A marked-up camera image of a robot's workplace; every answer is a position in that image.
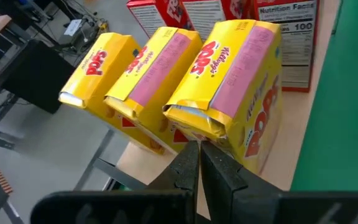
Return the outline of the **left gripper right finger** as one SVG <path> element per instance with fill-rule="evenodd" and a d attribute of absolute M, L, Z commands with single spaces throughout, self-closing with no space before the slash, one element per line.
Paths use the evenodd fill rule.
<path fill-rule="evenodd" d="M 213 223 L 358 223 L 358 192 L 281 190 L 209 141 L 200 159 Z"/>

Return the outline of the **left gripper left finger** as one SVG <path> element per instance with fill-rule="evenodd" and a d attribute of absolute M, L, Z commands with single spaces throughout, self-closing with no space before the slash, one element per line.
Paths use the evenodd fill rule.
<path fill-rule="evenodd" d="M 146 188 L 63 191 L 47 195 L 31 212 L 36 224 L 194 223 L 199 145 L 190 141 Z"/>

